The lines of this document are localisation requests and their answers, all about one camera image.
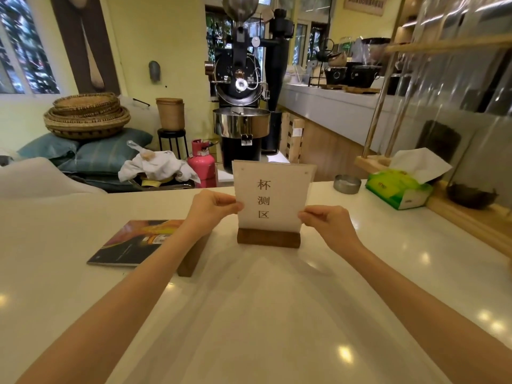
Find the person's right hand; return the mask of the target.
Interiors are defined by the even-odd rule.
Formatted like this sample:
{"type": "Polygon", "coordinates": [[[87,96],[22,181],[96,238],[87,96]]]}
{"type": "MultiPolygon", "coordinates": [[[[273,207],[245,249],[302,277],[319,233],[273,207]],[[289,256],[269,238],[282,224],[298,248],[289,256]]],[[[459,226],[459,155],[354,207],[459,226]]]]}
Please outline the person's right hand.
{"type": "Polygon", "coordinates": [[[325,226],[309,227],[314,228],[327,246],[338,255],[345,258],[363,248],[350,219],[349,212],[344,207],[310,205],[306,206],[302,211],[323,214],[325,216],[325,226]]]}

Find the clear acrylic sign card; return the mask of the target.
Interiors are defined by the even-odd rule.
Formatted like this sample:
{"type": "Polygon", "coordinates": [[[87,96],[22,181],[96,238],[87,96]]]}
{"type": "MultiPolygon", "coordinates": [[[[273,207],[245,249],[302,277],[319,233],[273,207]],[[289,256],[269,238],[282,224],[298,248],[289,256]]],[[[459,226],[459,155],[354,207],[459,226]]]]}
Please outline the clear acrylic sign card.
{"type": "Polygon", "coordinates": [[[299,233],[298,213],[306,206],[317,166],[234,160],[234,191],[243,204],[242,229],[299,233]]]}

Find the person's right forearm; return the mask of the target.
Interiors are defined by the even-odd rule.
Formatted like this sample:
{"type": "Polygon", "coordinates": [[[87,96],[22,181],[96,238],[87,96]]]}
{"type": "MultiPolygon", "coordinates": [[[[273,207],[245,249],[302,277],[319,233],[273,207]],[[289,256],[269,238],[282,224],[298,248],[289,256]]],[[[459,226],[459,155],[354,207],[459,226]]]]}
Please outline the person's right forearm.
{"type": "Polygon", "coordinates": [[[512,349],[356,241],[327,240],[453,384],[512,384],[512,349]]]}

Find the wooden sign base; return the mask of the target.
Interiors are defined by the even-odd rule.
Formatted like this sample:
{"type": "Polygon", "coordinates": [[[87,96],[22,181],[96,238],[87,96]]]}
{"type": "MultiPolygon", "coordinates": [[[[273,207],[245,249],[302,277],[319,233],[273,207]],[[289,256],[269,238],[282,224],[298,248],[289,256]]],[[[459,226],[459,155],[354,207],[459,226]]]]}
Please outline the wooden sign base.
{"type": "Polygon", "coordinates": [[[239,228],[237,242],[244,245],[298,249],[301,245],[301,235],[298,232],[239,228]]]}

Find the round metal ashtray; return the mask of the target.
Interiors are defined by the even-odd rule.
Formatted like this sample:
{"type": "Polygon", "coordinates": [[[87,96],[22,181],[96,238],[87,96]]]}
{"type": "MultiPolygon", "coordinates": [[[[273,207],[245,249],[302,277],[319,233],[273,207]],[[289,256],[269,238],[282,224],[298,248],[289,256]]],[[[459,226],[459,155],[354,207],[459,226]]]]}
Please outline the round metal ashtray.
{"type": "Polygon", "coordinates": [[[356,194],[359,192],[361,186],[361,179],[348,174],[336,175],[333,181],[333,188],[343,194],[356,194]]]}

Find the dark wooden block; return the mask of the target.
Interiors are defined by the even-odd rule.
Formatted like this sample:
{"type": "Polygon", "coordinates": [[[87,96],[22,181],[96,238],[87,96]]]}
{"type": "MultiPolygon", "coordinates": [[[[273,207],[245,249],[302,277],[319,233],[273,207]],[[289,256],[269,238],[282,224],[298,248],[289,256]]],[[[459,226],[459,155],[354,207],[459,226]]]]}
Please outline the dark wooden block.
{"type": "Polygon", "coordinates": [[[188,251],[177,268],[179,277],[192,277],[197,264],[201,258],[204,248],[207,245],[210,233],[200,238],[188,251]]]}

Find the colourful glossy booklet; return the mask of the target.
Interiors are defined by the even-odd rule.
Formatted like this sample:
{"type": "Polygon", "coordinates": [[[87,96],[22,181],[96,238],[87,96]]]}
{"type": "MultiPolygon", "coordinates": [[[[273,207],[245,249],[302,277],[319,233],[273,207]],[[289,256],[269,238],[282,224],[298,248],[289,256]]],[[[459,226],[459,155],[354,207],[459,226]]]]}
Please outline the colourful glossy booklet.
{"type": "Polygon", "coordinates": [[[93,266],[136,267],[182,223],[182,219],[130,220],[86,263],[93,266]]]}

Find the black coffee roaster machine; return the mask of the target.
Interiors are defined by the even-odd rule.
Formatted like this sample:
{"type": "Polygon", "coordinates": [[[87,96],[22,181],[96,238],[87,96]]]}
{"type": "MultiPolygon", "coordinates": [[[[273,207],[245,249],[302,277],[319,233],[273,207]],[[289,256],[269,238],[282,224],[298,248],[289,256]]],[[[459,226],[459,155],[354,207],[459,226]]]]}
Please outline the black coffee roaster machine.
{"type": "Polygon", "coordinates": [[[220,137],[224,170],[233,173],[233,161],[260,161],[262,154],[278,152],[282,113],[277,111],[283,87],[294,23],[284,9],[260,19],[270,38],[251,34],[249,20],[259,0],[222,0],[230,31],[205,62],[205,74],[214,86],[219,107],[214,109],[214,133],[220,137]]]}

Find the white bar counter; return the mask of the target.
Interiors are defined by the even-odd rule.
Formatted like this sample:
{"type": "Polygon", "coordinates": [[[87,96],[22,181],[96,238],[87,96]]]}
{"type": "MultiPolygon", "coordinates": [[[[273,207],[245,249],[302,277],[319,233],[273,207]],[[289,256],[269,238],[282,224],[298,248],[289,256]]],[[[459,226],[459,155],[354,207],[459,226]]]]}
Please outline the white bar counter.
{"type": "Polygon", "coordinates": [[[305,118],[305,155],[343,156],[355,146],[361,155],[379,94],[324,90],[305,84],[285,84],[278,103],[305,118]]]}

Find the dark tray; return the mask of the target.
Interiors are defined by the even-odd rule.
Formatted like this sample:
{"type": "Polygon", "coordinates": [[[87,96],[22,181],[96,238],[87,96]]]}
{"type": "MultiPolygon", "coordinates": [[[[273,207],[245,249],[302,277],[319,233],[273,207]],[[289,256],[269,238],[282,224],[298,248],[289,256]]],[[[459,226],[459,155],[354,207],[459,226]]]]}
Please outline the dark tray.
{"type": "Polygon", "coordinates": [[[121,182],[117,175],[114,174],[65,173],[65,175],[72,180],[97,187],[107,193],[136,193],[142,191],[168,191],[195,188],[195,182],[192,180],[186,182],[171,180],[159,187],[144,187],[140,179],[121,182]]]}

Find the dark round bowl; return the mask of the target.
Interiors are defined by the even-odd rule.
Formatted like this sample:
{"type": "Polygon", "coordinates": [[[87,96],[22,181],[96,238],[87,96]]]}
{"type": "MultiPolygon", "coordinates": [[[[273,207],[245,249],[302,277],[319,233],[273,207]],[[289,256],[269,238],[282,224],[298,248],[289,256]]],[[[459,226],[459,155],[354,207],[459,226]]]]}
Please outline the dark round bowl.
{"type": "Polygon", "coordinates": [[[492,192],[488,192],[457,183],[448,185],[446,187],[446,194],[448,199],[455,204],[474,210],[487,208],[498,197],[495,189],[492,192]]]}

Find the black kettle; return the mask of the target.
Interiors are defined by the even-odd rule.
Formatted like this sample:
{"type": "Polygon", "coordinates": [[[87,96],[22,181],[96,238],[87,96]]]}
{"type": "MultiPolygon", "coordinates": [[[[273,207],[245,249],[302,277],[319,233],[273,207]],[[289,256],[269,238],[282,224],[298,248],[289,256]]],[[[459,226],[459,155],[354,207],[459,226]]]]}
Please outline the black kettle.
{"type": "Polygon", "coordinates": [[[334,42],[330,38],[322,38],[316,47],[315,57],[320,63],[328,62],[335,56],[333,54],[334,42]]]}

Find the stack of woven flat baskets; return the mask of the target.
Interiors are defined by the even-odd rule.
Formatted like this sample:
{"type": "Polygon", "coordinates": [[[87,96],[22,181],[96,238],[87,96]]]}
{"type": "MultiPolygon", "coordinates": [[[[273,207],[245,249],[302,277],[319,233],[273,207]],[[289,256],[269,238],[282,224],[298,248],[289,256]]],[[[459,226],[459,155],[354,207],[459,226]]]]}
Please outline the stack of woven flat baskets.
{"type": "Polygon", "coordinates": [[[50,133],[73,141],[117,135],[131,121],[127,108],[112,92],[66,96],[54,101],[43,115],[50,133]]]}

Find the brown wall hanging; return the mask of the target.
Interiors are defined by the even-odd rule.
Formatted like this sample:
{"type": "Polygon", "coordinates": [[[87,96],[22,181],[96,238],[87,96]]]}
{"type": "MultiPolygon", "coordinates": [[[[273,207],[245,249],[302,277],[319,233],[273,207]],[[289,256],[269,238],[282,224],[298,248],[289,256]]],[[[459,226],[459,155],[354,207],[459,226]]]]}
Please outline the brown wall hanging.
{"type": "Polygon", "coordinates": [[[50,0],[80,94],[121,89],[100,0],[50,0]]]}

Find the window with white frame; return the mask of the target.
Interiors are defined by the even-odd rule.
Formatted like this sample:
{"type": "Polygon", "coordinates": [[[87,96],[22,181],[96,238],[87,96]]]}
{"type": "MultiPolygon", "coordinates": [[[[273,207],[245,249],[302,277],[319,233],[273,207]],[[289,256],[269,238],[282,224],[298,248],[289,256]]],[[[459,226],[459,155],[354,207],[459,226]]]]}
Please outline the window with white frame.
{"type": "Polygon", "coordinates": [[[0,27],[0,93],[60,94],[27,0],[0,0],[0,27]]]}

